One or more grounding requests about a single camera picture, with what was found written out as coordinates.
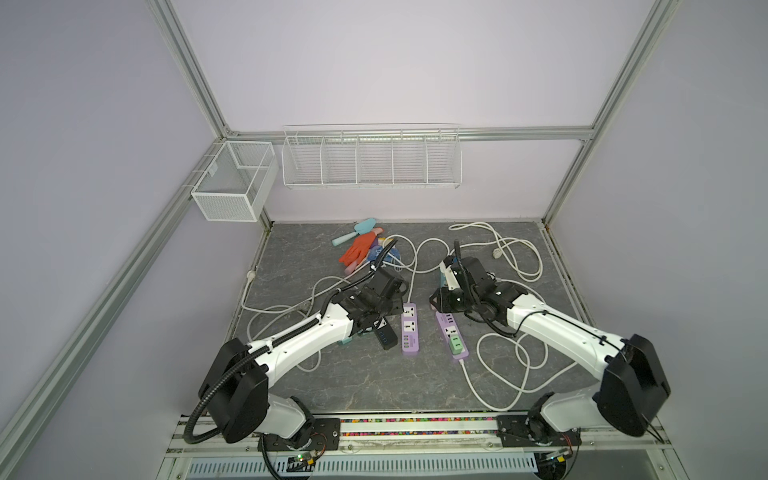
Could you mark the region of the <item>black power strip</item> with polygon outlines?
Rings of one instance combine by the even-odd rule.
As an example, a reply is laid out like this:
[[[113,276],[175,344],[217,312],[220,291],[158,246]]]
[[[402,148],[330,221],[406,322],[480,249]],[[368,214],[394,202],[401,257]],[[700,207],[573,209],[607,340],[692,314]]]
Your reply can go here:
[[[373,331],[384,350],[389,350],[399,344],[398,336],[386,318],[379,318],[373,324]]]

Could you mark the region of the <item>green charger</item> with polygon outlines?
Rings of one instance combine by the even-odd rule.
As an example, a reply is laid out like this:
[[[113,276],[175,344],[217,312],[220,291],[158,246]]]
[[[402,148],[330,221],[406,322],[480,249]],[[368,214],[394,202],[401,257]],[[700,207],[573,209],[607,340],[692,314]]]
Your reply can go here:
[[[449,345],[453,355],[461,355],[465,351],[463,340],[459,335],[450,335]]]

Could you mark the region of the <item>purple power strip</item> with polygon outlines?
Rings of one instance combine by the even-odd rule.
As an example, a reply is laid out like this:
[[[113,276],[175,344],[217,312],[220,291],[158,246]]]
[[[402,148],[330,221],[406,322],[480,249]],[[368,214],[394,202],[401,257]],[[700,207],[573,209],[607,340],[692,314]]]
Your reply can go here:
[[[404,303],[401,314],[401,351],[405,356],[416,356],[419,350],[417,307],[414,303]]]
[[[469,356],[469,349],[454,316],[451,313],[436,312],[435,318],[452,359],[455,362],[465,360]]]

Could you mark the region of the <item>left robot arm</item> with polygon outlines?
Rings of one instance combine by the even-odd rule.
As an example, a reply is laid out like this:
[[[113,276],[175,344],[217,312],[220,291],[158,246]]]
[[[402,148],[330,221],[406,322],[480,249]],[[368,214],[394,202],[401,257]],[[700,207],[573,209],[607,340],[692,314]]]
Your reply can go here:
[[[395,347],[390,318],[403,313],[408,289],[398,272],[373,267],[296,325],[265,339],[225,343],[199,389],[183,440],[195,445],[220,435],[236,443],[257,433],[276,436],[292,448],[308,445],[315,417],[298,398],[280,397],[271,388],[307,358],[368,330],[383,349]]]

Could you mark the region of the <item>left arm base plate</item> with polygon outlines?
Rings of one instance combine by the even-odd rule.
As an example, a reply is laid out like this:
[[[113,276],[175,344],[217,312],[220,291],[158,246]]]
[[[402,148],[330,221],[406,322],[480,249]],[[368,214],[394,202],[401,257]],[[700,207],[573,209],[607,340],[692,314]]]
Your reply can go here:
[[[289,451],[336,451],[341,440],[341,419],[338,417],[321,417],[302,426],[296,434],[288,439],[276,434],[267,434],[264,445],[258,449],[267,452]]]

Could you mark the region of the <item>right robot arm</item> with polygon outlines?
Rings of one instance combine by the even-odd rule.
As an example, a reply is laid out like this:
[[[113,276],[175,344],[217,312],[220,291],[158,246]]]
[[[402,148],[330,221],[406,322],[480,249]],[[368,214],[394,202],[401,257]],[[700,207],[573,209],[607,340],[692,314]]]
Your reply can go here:
[[[653,431],[671,387],[650,340],[578,321],[521,286],[498,281],[474,257],[453,253],[439,270],[441,285],[430,298],[437,312],[462,314],[515,347],[533,337],[595,379],[572,392],[544,393],[522,422],[530,441],[547,445],[570,430],[603,426],[631,437]]]

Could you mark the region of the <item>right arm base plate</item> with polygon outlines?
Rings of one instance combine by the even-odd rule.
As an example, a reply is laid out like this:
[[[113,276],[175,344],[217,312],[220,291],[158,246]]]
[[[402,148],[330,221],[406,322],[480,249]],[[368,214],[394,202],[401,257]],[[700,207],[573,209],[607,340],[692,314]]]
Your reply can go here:
[[[503,447],[571,447],[582,444],[577,430],[556,432],[542,420],[530,420],[526,413],[501,414],[496,417],[497,436]]]

